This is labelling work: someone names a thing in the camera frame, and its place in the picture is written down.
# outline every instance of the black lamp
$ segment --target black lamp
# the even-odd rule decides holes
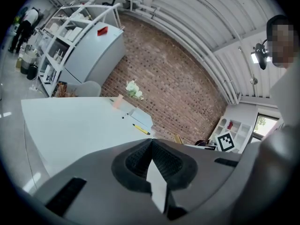
[[[267,67],[267,58],[269,57],[269,53],[268,50],[266,50],[265,48],[265,43],[267,42],[267,40],[264,40],[264,42],[262,44],[258,43],[256,44],[255,47],[253,47],[253,49],[255,49],[255,52],[252,52],[252,54],[255,54],[257,61],[259,63],[259,66],[261,67],[262,70],[265,70]]]

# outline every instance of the red object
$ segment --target red object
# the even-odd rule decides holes
[[[98,36],[101,36],[101,35],[103,35],[103,34],[106,34],[107,31],[108,31],[108,27],[101,28],[101,29],[99,29],[99,30],[97,31],[97,35],[98,35]]]
[[[228,125],[228,127],[227,127],[227,129],[230,130],[232,127],[233,127],[233,122],[230,122],[229,125]]]

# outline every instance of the brick wall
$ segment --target brick wall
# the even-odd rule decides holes
[[[102,87],[101,96],[117,97],[151,115],[156,137],[184,143],[208,139],[227,103],[205,69],[168,35],[128,15],[124,25],[126,56]],[[126,81],[136,79],[144,100],[127,96]]]

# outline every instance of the pink cup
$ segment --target pink cup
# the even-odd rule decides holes
[[[115,107],[115,108],[119,108],[120,107],[120,104],[121,104],[121,102],[122,102],[122,100],[123,100],[123,95],[121,95],[121,94],[119,94],[119,96],[117,97],[117,99],[114,101],[114,103],[113,103],[113,107]]]

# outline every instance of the white shelving unit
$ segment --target white shelving unit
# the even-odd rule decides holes
[[[227,129],[230,122],[232,122],[232,127],[231,129]],[[241,123],[236,120],[232,120],[230,118],[221,117],[218,125],[211,134],[210,139],[212,139],[213,142],[216,142],[216,135],[220,135],[228,131],[230,132],[233,138],[234,144],[238,147],[238,150],[234,150],[234,152],[242,153],[251,136],[252,126]]]
[[[75,48],[76,44],[80,42],[80,40],[83,38],[83,36],[99,21],[105,22],[106,16],[109,14],[111,17],[113,16],[115,20],[115,24],[119,29],[123,29],[121,26],[120,18],[118,15],[117,7],[120,6],[119,3],[115,4],[114,6],[104,6],[104,5],[95,5],[92,4],[92,1],[89,1],[85,3],[84,5],[74,5],[70,7],[61,7],[54,15],[53,17],[48,21],[48,23],[45,25],[45,27],[42,29],[43,34],[47,34],[51,37],[51,40],[48,44],[48,46],[44,49],[41,49],[43,52],[43,56],[40,60],[40,64],[38,67],[38,76],[41,79],[41,82],[49,96],[52,95],[53,90],[56,86],[56,83],[58,81],[58,78],[60,76],[60,72],[63,70],[64,65],[71,54],[72,50]],[[76,17],[79,13],[86,13],[89,14],[88,8],[90,9],[100,9],[100,14],[96,15],[93,20],[85,20],[85,19],[79,19]],[[66,9],[68,11],[71,9],[72,14],[70,16],[67,16]],[[53,23],[53,21],[59,21],[62,23],[62,25],[58,28],[56,32],[52,32],[49,29],[49,25]],[[63,36],[61,36],[61,33],[64,29],[69,29],[71,27],[81,27],[82,30],[77,35],[74,41],[70,41]],[[53,55],[55,54],[56,50],[55,47],[62,46],[65,49],[65,52],[63,54],[63,58],[60,62],[60,64],[53,59]],[[42,67],[45,67],[45,64],[51,65],[56,72],[54,74],[54,78],[51,79],[49,84],[45,84],[43,82],[43,73],[41,72]]]

